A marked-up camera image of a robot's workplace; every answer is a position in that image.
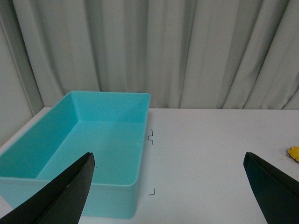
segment white table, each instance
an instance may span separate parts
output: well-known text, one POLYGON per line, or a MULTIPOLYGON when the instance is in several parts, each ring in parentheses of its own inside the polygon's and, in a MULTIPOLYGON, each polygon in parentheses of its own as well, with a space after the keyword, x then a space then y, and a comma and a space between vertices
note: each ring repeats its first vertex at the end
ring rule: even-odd
MULTIPOLYGON (((44 115, 43 108, 0 151, 44 115)), ((299 181, 285 155, 299 145, 299 111, 150 109, 136 214, 80 224, 266 224, 243 159, 253 152, 299 181)), ((11 210, 0 200, 0 216, 11 210)))

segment plastic bin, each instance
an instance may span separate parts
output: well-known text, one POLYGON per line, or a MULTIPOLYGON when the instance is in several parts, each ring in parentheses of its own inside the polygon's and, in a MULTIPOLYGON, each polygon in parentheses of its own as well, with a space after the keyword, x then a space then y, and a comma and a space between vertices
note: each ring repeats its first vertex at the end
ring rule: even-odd
POLYGON ((135 214, 150 95, 73 91, 0 156, 0 194, 13 207, 86 152, 96 165, 82 215, 135 214))

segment white curtain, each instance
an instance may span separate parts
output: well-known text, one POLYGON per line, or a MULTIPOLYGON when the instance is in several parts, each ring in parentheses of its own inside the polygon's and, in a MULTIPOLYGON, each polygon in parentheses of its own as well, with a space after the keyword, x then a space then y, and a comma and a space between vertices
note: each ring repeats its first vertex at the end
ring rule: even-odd
POLYGON ((299 109, 299 1, 14 0, 45 106, 72 90, 151 107, 299 109))

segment small yellow toy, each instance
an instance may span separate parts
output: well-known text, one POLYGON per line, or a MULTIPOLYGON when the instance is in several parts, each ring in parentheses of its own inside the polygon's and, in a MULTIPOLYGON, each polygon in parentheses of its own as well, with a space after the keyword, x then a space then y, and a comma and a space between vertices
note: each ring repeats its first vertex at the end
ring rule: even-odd
POLYGON ((286 155, 291 159, 299 162, 299 146, 292 146, 286 151, 286 155))

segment black tape mark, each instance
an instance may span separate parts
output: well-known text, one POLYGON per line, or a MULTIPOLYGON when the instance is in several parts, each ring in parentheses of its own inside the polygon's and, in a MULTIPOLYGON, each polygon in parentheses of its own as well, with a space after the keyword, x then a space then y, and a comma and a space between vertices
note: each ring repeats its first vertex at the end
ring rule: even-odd
POLYGON ((154 136, 153 129, 151 130, 151 135, 148 136, 148 140, 151 141, 151 144, 153 145, 154 144, 154 140, 149 139, 149 137, 152 137, 152 136, 154 136))
POLYGON ((149 196, 151 195, 155 195, 156 194, 156 188, 154 188, 154 193, 153 194, 150 194, 149 196))

